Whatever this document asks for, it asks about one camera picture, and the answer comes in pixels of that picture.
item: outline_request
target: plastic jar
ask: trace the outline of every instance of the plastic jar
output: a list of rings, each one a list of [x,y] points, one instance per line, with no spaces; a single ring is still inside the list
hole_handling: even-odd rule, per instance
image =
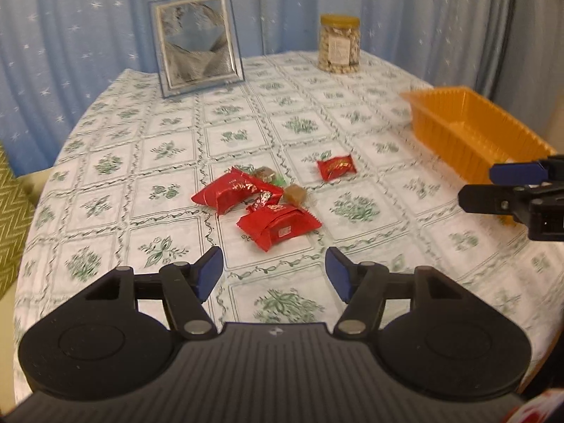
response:
[[[319,64],[324,72],[359,70],[360,19],[343,14],[322,14],[319,30]]]

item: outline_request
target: tablecloth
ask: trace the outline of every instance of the tablecloth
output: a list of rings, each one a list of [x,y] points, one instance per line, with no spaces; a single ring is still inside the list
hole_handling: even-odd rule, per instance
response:
[[[156,74],[125,70],[77,123],[40,200],[19,275],[15,341],[115,265],[157,272],[218,245],[225,271],[205,308],[226,321],[332,327],[343,303],[324,273],[328,246],[394,272],[433,265],[527,332],[531,368],[558,331],[561,244],[463,213],[461,180],[414,138],[397,94],[428,84],[362,53],[362,71],[330,75],[317,54],[246,59],[246,82],[163,100]],[[315,161],[352,154],[358,173],[324,183]],[[192,195],[231,166],[268,166],[305,186],[323,223],[261,251]],[[140,309],[166,323],[159,302]],[[384,323],[408,310],[386,304]],[[15,357],[16,399],[28,393]]]

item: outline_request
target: candy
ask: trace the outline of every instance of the candy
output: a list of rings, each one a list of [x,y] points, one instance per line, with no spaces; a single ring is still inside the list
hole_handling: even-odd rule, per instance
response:
[[[261,190],[255,201],[247,206],[248,212],[257,211],[265,205],[276,205],[282,198],[283,191],[281,188],[273,186],[272,190]]]
[[[317,165],[323,181],[339,178],[349,172],[356,173],[356,168],[354,167],[354,162],[350,154],[334,157],[326,161],[317,161]]]
[[[307,197],[307,191],[297,184],[291,184],[284,189],[284,200],[295,207],[299,207]]]
[[[260,167],[254,170],[251,175],[265,183],[271,183],[276,178],[276,172],[269,167]]]
[[[286,180],[284,179],[284,177],[282,175],[280,175],[280,173],[276,174],[274,179],[271,181],[271,184],[273,184],[274,186],[281,187],[281,188],[283,188],[287,185]]]
[[[272,245],[321,227],[308,211],[293,205],[267,205],[243,216],[237,225],[264,251]]]
[[[251,176],[232,168],[230,172],[220,176],[192,196],[192,201],[216,208],[217,214],[223,215],[239,202],[258,193],[259,190]]]

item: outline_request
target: metal pin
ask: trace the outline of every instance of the metal pin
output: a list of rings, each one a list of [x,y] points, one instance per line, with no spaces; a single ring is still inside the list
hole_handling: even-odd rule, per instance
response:
[[[188,334],[193,334],[195,336],[201,336],[207,332],[210,332],[212,325],[206,320],[192,320],[184,324],[184,330]]]
[[[360,320],[345,320],[340,322],[337,328],[345,334],[354,335],[363,333],[366,329],[366,324]]]

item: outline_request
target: orange plastic tray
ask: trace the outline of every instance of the orange plastic tray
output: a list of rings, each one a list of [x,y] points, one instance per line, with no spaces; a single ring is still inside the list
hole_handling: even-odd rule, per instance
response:
[[[415,136],[468,183],[490,183],[493,164],[529,162],[556,153],[535,132],[468,87],[400,95],[411,104]]]

